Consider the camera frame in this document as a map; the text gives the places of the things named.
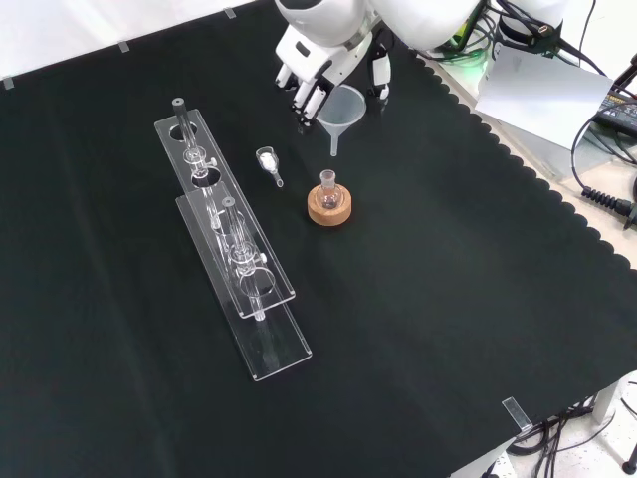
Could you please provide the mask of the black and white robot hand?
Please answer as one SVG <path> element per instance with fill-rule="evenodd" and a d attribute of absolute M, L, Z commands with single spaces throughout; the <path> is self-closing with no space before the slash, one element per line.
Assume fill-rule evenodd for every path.
<path fill-rule="evenodd" d="M 355 46 L 324 47 L 290 26 L 276 47 L 282 62 L 275 78 L 281 90 L 294 90 L 292 110 L 303 127 L 316 121 L 332 90 L 366 63 L 368 93 L 384 102 L 391 82 L 390 49 L 380 40 L 383 28 L 367 32 Z"/>

